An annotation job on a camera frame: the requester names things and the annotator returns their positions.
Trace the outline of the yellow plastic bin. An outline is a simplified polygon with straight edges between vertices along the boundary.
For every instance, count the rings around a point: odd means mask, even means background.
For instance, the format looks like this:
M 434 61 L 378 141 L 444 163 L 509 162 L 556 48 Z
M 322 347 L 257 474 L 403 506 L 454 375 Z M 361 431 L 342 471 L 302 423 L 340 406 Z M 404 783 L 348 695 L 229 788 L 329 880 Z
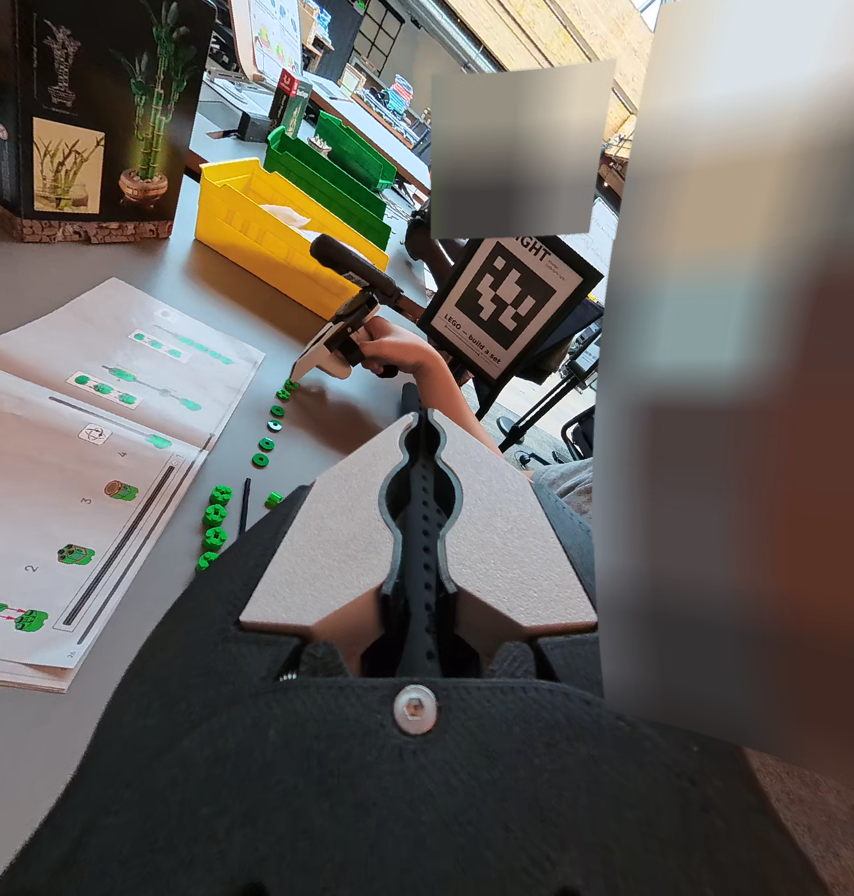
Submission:
M 309 240 L 279 220 L 267 205 L 309 218 L 309 230 L 327 233 L 385 271 L 388 254 L 259 160 L 201 166 L 196 239 L 323 319 L 357 292 L 357 286 L 321 266 Z

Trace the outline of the small green plastic bin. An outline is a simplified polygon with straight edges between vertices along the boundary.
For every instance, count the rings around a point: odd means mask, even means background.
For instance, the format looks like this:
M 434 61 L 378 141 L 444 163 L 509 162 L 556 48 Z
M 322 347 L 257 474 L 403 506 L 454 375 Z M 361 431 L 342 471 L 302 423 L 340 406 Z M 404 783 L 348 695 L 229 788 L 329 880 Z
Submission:
M 369 190 L 381 193 L 394 184 L 396 167 L 324 109 L 320 112 L 316 134 L 331 148 L 329 159 Z

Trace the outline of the person's right forearm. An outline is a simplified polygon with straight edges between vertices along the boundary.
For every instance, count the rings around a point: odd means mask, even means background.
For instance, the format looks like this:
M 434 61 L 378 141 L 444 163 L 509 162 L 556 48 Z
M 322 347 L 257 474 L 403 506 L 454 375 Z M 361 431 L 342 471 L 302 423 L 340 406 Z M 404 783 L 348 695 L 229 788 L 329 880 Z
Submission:
M 476 418 L 446 363 L 424 342 L 413 350 L 412 376 L 427 409 L 442 413 L 494 455 L 503 458 L 498 444 Z

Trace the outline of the row of green toy pieces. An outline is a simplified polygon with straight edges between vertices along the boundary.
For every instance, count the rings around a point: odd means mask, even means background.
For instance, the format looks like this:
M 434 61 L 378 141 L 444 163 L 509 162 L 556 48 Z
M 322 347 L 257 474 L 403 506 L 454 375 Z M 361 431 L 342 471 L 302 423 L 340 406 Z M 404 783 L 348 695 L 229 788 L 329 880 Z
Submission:
M 269 465 L 269 456 L 275 450 L 273 434 L 283 428 L 286 415 L 285 404 L 298 389 L 299 385 L 287 378 L 282 388 L 276 392 L 277 403 L 269 409 L 269 420 L 266 428 L 271 435 L 262 437 L 258 442 L 258 450 L 252 455 L 252 465 L 256 469 L 264 469 Z M 208 503 L 202 515 L 201 553 L 197 558 L 195 572 L 208 570 L 218 559 L 220 551 L 228 541 L 225 521 L 229 515 L 228 504 L 233 496 L 233 489 L 225 484 L 215 485 L 210 492 Z

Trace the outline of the dark carton with red top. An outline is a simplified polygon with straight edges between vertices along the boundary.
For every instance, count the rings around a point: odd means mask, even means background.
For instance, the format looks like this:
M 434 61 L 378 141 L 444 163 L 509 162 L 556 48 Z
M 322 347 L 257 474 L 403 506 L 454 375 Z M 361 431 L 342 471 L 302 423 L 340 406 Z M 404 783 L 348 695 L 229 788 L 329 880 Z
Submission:
M 286 68 L 282 69 L 268 112 L 270 127 L 273 130 L 283 127 L 287 136 L 296 138 L 305 117 L 311 90 L 312 85 L 308 81 L 295 76 Z

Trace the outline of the grey desk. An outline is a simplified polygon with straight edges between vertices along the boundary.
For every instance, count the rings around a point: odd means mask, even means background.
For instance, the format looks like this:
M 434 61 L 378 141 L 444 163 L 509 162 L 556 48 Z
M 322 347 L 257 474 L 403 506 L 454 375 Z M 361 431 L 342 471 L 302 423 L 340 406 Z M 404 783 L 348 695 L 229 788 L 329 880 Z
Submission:
M 173 234 L 131 244 L 21 244 L 0 229 L 0 334 L 110 277 L 261 350 L 251 386 L 66 693 L 0 686 L 0 873 L 69 781 L 119 679 L 193 578 L 209 489 L 252 479 L 249 522 L 272 491 L 309 483 L 394 422 L 409 377 L 313 372 L 290 401 L 289 447 L 255 471 L 251 456 L 290 368 L 321 320 L 195 239 L 199 186 L 182 180 Z

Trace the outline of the black bamboo toy set box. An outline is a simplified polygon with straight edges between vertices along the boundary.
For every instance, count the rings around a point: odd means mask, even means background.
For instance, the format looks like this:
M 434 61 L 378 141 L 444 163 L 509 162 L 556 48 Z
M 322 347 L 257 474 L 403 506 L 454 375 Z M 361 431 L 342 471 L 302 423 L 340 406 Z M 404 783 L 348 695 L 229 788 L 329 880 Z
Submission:
M 216 17 L 205 1 L 0 1 L 0 227 L 170 237 Z

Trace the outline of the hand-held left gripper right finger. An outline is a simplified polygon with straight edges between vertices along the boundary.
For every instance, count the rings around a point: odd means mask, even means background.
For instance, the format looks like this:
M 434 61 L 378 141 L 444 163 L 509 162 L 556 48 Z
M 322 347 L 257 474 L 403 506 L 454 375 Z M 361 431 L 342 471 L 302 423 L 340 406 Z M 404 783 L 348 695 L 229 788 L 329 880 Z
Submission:
M 527 478 L 430 409 L 455 507 L 442 533 L 455 632 L 487 669 L 500 646 L 593 632 L 597 616 Z

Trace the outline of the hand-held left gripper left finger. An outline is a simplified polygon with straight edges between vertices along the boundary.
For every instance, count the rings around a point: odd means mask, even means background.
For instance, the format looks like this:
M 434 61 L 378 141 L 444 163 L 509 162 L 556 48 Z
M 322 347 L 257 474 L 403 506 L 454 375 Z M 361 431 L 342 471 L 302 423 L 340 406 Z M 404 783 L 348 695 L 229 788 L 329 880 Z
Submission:
M 395 543 L 378 496 L 415 420 L 404 415 L 316 479 L 240 615 L 244 629 L 334 644 L 360 672 L 383 632 L 378 593 Z

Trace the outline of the person's right hand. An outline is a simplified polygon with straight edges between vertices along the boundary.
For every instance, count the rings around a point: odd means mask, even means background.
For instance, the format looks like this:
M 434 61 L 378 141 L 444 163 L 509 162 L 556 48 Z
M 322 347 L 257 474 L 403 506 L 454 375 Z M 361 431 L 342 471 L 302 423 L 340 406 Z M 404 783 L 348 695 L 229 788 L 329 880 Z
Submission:
M 389 366 L 418 375 L 439 358 L 428 342 L 379 315 L 356 330 L 353 338 L 363 355 L 362 367 L 375 375 L 382 375 Z

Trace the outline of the black stand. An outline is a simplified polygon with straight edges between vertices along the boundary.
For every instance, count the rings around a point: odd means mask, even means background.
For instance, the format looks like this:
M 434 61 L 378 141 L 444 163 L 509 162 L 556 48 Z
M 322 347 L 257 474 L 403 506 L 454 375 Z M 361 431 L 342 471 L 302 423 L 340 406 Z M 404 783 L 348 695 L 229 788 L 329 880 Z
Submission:
M 488 387 L 476 381 L 466 393 L 476 402 L 477 416 L 488 425 L 501 446 L 523 442 L 538 427 L 564 443 L 563 459 L 572 454 L 570 430 L 591 417 L 596 402 L 602 325 L 591 324 L 571 342 L 558 369 L 537 385 L 517 377 L 492 399 Z

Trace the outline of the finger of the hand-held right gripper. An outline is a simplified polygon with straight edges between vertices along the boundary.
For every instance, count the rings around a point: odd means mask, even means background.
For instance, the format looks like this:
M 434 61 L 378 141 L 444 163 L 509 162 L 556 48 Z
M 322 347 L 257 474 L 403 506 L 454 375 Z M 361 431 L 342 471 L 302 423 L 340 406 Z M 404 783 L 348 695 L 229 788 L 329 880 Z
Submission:
M 337 354 L 335 350 L 328 347 L 329 340 L 337 334 L 339 334 L 339 340 L 343 342 L 348 336 L 346 324 L 326 323 L 295 361 L 289 374 L 289 380 L 299 382 L 302 377 L 315 368 L 337 379 L 349 378 L 351 375 L 349 362 L 341 353 Z

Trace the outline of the open instruction booklet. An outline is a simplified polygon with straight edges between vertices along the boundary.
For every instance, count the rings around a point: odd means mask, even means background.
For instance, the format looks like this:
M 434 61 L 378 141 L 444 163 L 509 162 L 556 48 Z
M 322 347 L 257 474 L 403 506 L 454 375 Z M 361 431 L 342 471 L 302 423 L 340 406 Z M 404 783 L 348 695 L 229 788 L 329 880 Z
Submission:
M 0 685 L 69 688 L 263 359 L 116 278 L 0 335 Z

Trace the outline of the black ridged toy rod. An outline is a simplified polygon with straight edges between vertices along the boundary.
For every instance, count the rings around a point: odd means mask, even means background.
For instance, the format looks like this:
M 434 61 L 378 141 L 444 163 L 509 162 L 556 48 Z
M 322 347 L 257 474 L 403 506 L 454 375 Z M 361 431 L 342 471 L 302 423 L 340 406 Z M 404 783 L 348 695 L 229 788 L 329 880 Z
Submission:
M 438 535 L 445 520 L 437 504 L 436 451 L 440 435 L 421 405 L 415 385 L 402 390 L 402 409 L 416 413 L 406 436 L 408 463 L 407 499 L 399 519 L 402 544 L 402 587 L 408 610 L 408 625 L 399 663 L 399 676 L 441 678 L 436 605 L 439 595 Z

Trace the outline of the large green plastic bin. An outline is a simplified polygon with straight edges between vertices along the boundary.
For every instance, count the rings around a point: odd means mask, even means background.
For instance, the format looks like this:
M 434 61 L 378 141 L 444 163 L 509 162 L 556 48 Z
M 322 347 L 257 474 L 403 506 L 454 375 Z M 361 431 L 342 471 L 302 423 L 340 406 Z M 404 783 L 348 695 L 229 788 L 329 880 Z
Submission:
M 283 126 L 268 136 L 263 166 L 299 187 L 379 249 L 387 248 L 391 228 L 384 221 L 385 201 L 319 151 L 289 136 Z

